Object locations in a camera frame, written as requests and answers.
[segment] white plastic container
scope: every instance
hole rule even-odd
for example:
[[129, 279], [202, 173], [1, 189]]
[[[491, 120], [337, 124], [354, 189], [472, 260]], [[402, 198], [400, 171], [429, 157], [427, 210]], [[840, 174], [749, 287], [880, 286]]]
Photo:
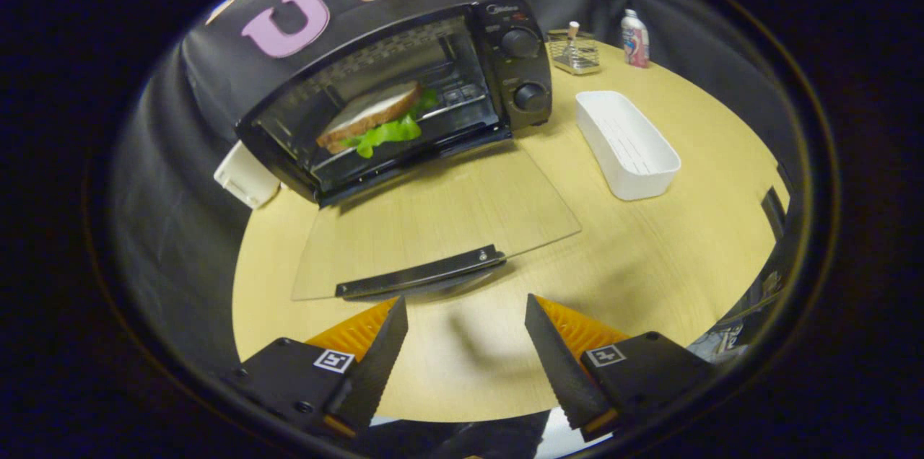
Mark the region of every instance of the white plastic container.
[[245, 205], [258, 209], [275, 196], [279, 178], [238, 142], [215, 170], [215, 180]]
[[577, 127], [610, 190], [620, 199], [660, 196], [680, 170], [676, 150], [628, 98], [615, 91], [578, 93]]

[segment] black knob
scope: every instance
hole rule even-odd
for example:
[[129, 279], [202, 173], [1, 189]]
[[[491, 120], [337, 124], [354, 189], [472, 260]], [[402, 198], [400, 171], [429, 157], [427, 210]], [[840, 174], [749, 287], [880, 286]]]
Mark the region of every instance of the black knob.
[[551, 97], [540, 84], [523, 84], [514, 92], [514, 103], [529, 113], [545, 110], [550, 100]]
[[501, 38], [501, 48], [511, 57], [533, 58], [539, 53], [539, 47], [536, 34], [523, 28], [512, 28]]

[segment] pink letter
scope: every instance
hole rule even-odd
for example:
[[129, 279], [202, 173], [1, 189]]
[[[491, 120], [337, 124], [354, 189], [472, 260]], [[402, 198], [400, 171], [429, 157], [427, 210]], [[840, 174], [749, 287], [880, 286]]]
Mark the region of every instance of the pink letter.
[[263, 53], [274, 58], [288, 57], [314, 42], [324, 28], [327, 28], [327, 22], [331, 18], [331, 13], [324, 1], [283, 0], [283, 2], [294, 2], [307, 17], [308, 23], [300, 32], [287, 34], [287, 32], [280, 31], [279, 26], [273, 21], [272, 8], [265, 9], [260, 15], [254, 17], [240, 32], [243, 37], [250, 37], [257, 42], [257, 47], [263, 49]]

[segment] metal basket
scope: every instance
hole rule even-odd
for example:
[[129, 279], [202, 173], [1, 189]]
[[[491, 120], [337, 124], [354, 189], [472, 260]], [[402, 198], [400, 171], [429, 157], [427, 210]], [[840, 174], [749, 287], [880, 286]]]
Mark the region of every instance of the metal basket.
[[597, 42], [588, 32], [577, 32], [572, 45], [568, 40], [568, 30], [552, 30], [549, 32], [549, 51], [552, 52], [555, 67], [571, 74], [601, 70]]

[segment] wooden table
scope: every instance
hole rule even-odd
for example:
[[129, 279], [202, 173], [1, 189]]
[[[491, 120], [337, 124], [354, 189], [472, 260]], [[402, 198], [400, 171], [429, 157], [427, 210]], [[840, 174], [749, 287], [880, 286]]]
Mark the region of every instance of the wooden table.
[[[378, 415], [425, 421], [522, 416], [557, 406], [523, 325], [529, 292], [628, 334], [660, 331], [689, 345], [745, 292], [775, 240], [760, 200], [776, 160], [728, 108], [657, 65], [639, 69], [601, 45], [598, 74], [552, 68], [545, 126], [519, 131], [582, 231], [511, 261], [511, 271], [460, 297], [410, 304], [409, 332]], [[618, 91], [683, 161], [663, 196], [613, 196], [575, 125], [575, 93]], [[242, 360], [274, 338], [307, 340], [369, 307], [290, 300], [317, 206], [288, 190], [250, 217], [235, 272], [233, 320]]]

